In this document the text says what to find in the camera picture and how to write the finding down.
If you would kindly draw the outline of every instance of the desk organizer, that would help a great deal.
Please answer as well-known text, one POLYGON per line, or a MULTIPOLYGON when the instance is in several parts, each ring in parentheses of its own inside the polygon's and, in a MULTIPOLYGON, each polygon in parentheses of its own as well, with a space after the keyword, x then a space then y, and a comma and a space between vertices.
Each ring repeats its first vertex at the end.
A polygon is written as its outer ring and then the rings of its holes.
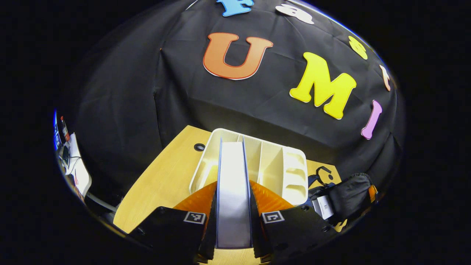
POLYGON ((306 202, 308 168, 301 150, 222 128, 214 130, 206 143, 190 182, 190 194, 218 180, 221 138, 223 142, 245 139, 249 180, 265 186, 294 206, 306 202))

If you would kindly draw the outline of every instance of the light wood surface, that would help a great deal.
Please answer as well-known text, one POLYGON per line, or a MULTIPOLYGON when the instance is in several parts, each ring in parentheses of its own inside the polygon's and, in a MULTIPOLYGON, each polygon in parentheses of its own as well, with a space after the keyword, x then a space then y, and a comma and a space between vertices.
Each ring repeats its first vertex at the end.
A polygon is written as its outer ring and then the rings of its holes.
MULTIPOLYGON (((203 152, 196 151, 194 145, 206 144, 211 132, 192 126, 183 129, 159 156, 142 173, 128 191, 114 216, 113 224, 126 233, 130 233, 157 207, 173 208, 190 195, 188 187, 203 152)), ((308 174, 315 174, 320 166, 332 171, 319 172, 323 182, 340 183, 340 177, 333 165, 307 160, 308 174)), ((319 186, 314 182, 310 188, 319 186)), ((254 257, 253 248, 215 249, 210 265, 258 265, 260 259, 254 257)))

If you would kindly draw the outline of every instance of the black background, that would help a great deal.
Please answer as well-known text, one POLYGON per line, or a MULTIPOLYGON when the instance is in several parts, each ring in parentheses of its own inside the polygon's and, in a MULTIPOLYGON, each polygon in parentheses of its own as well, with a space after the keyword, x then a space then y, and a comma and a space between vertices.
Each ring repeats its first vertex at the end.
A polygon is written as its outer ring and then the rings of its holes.
MULTIPOLYGON (((6 138, 13 150, 5 215, 11 263, 160 263, 159 255, 119 238, 80 206, 60 177, 49 140, 55 102, 73 67, 105 34, 157 2, 37 1, 10 9, 5 25, 12 59, 6 66, 14 94, 3 103, 11 115, 5 122, 13 124, 6 131, 21 136, 6 138)), ((311 2, 364 38, 394 71, 408 120, 405 158, 386 197, 350 232, 302 258, 309 264, 463 262, 468 209, 458 196, 466 195, 469 182, 466 86, 459 80, 468 65, 459 62, 466 48, 460 7, 410 0, 311 2)))

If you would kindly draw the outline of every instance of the blue letter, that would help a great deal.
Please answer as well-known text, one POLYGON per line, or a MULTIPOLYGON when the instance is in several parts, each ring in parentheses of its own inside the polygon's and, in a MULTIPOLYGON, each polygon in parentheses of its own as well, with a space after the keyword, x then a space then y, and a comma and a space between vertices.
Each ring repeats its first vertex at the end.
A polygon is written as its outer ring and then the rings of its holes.
POLYGON ((217 0, 217 3, 222 3, 226 11, 222 13, 223 17, 242 14, 250 12, 250 8, 245 8, 242 5, 253 6, 252 0, 217 0))

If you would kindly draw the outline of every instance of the orange letter u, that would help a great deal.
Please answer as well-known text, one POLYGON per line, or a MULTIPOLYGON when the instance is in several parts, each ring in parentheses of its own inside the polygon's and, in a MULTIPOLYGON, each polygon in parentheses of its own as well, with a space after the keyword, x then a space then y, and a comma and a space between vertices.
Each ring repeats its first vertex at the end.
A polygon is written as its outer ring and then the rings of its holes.
POLYGON ((265 50, 273 47, 271 41, 248 37, 247 42, 250 43, 250 48, 245 62, 240 66, 230 66, 226 64, 224 58, 231 42, 237 41, 239 36, 230 33, 211 33, 208 38, 210 42, 203 58, 204 68, 215 76, 233 80, 245 79, 254 75, 259 69, 265 50))

